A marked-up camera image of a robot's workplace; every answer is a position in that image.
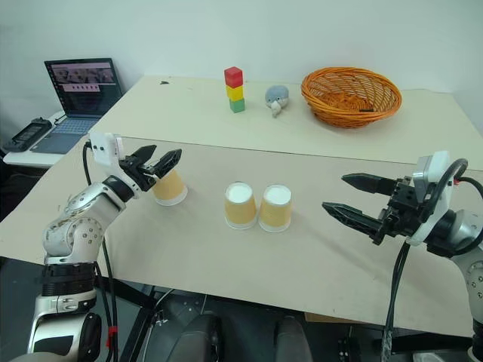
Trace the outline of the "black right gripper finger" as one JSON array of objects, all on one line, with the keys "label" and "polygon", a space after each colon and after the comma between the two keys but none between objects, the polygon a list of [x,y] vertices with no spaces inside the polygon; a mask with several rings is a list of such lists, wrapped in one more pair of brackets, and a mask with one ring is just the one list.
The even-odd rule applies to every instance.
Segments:
[{"label": "black right gripper finger", "polygon": [[349,205],[323,202],[321,206],[330,216],[345,226],[367,235],[373,242],[381,242],[384,235],[380,233],[383,223],[378,219],[363,214]]},{"label": "black right gripper finger", "polygon": [[392,195],[396,187],[394,179],[368,173],[349,173],[343,175],[341,179],[352,187],[371,194]]}]

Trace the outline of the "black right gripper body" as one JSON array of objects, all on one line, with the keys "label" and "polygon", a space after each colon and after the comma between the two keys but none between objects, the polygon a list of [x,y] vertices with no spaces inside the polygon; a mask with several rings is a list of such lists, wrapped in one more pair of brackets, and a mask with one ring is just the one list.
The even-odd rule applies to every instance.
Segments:
[{"label": "black right gripper body", "polygon": [[411,179],[387,179],[377,177],[376,193],[388,195],[389,201],[380,211],[377,221],[380,226],[372,237],[374,244],[381,244],[386,236],[412,236],[419,228],[419,216],[425,204],[417,200],[416,189]]}]

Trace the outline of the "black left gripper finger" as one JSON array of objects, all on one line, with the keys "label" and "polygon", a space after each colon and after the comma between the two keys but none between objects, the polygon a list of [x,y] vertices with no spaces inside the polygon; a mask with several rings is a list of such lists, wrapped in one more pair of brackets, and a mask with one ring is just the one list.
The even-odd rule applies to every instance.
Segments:
[{"label": "black left gripper finger", "polygon": [[138,164],[145,164],[149,161],[156,149],[156,145],[142,146],[137,149],[131,157],[136,160]]},{"label": "black left gripper finger", "polygon": [[179,163],[182,155],[181,149],[175,149],[164,154],[159,161],[150,167],[150,173],[163,178]]}]

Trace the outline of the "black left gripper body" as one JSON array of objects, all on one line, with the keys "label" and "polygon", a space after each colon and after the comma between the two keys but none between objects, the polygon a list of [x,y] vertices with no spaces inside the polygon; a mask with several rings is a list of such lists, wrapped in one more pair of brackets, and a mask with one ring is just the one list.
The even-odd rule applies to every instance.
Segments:
[{"label": "black left gripper body", "polygon": [[141,191],[149,191],[156,183],[155,177],[146,172],[146,162],[151,155],[133,153],[119,161],[120,168],[136,183]]}]

